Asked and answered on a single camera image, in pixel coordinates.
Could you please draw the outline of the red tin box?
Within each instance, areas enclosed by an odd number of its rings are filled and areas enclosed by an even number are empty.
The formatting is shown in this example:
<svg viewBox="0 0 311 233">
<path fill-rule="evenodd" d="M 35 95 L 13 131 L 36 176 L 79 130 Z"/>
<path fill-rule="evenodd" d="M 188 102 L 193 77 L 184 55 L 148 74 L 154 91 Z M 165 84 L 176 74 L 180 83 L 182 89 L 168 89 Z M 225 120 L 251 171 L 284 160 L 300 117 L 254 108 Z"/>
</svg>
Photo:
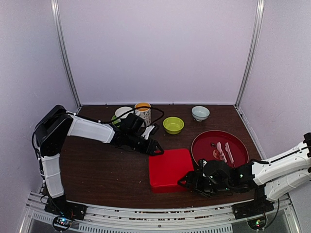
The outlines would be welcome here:
<svg viewBox="0 0 311 233">
<path fill-rule="evenodd" d="M 178 184 L 172 185 L 150 185 L 151 191 L 155 194 L 186 192 L 187 189 Z"/>
</svg>

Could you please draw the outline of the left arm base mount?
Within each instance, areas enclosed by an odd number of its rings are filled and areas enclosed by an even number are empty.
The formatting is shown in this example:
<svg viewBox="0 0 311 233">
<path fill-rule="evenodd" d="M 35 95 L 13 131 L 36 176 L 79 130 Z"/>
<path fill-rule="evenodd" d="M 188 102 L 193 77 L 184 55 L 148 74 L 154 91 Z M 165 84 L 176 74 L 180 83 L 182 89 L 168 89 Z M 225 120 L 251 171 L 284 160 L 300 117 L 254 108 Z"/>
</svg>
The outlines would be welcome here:
<svg viewBox="0 0 311 233">
<path fill-rule="evenodd" d="M 47 202 L 44 211 L 55 215 L 52 220 L 53 228 L 58 232 L 64 232 L 68 230 L 74 221 L 84 220 L 87 207 L 82 204 L 76 204 L 67 202 L 65 207 L 59 208 Z"/>
</svg>

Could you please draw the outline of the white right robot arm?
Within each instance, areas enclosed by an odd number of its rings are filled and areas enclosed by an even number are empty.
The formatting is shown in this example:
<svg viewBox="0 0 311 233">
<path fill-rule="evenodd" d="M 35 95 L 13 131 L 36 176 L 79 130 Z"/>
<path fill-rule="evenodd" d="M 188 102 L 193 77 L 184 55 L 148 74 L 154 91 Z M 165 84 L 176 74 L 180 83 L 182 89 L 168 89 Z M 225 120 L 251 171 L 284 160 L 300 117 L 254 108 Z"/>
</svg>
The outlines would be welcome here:
<svg viewBox="0 0 311 233">
<path fill-rule="evenodd" d="M 212 197 L 219 192 L 246 193 L 263 190 L 262 196 L 249 203 L 253 214 L 260 214 L 268 201 L 276 201 L 285 193 L 311 179 L 311 134 L 294 148 L 267 160 L 253 160 L 232 168 L 222 161 L 199 161 L 196 171 L 189 171 L 178 180 L 178 185 Z"/>
</svg>

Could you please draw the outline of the pink tongs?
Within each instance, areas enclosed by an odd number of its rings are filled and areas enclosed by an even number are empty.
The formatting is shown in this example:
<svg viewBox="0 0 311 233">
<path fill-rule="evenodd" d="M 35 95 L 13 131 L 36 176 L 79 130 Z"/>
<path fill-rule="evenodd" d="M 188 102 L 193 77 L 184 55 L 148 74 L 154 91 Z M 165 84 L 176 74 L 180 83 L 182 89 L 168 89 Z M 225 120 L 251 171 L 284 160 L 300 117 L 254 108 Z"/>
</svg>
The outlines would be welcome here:
<svg viewBox="0 0 311 233">
<path fill-rule="evenodd" d="M 233 167 L 235 167 L 234 158 L 233 158 L 229 143 L 228 142 L 225 143 L 225 149 L 223 150 L 221 142 L 217 142 L 216 148 L 220 154 L 220 159 L 226 163 L 228 163 L 228 161 L 230 161 L 230 164 Z"/>
</svg>

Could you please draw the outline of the red tin lid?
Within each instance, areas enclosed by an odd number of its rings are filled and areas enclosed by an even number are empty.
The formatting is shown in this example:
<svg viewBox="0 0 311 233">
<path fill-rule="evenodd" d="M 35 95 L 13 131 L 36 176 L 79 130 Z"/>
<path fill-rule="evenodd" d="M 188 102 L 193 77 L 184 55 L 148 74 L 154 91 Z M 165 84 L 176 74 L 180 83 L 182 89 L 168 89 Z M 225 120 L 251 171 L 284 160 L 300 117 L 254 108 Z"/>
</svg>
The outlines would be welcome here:
<svg viewBox="0 0 311 233">
<path fill-rule="evenodd" d="M 193 171 L 188 149 L 165 150 L 163 155 L 150 156 L 148 161 L 150 185 L 172 185 L 187 172 Z"/>
</svg>

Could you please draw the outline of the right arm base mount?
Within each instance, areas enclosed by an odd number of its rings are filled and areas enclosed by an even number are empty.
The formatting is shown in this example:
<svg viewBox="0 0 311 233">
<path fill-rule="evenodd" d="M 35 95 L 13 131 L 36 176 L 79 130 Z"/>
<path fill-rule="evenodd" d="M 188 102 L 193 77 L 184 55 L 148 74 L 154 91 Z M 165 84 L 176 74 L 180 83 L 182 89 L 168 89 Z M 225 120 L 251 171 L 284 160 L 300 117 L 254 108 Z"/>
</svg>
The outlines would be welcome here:
<svg viewBox="0 0 311 233">
<path fill-rule="evenodd" d="M 267 200 L 252 200 L 232 206 L 235 219 L 246 219 L 247 225 L 254 231 L 263 230 L 268 226 L 267 212 L 274 210 L 274 204 Z"/>
</svg>

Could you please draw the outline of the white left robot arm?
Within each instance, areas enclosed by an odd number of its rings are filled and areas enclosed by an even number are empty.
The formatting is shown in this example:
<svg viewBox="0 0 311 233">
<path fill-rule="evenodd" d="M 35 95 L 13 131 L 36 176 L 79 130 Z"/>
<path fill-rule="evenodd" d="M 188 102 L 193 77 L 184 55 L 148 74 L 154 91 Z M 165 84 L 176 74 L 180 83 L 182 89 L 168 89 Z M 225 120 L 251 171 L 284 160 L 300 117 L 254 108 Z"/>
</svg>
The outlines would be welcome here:
<svg viewBox="0 0 311 233">
<path fill-rule="evenodd" d="M 60 216 L 70 211 L 61 181 L 59 158 L 65 139 L 76 136 L 113 146 L 128 146 L 137 152 L 157 156 L 164 150 L 151 138 L 159 126 L 146 126 L 144 120 L 128 110 L 119 124 L 100 121 L 67 111 L 62 105 L 54 106 L 36 125 L 32 146 L 40 166 L 40 175 L 46 184 L 51 208 Z"/>
</svg>

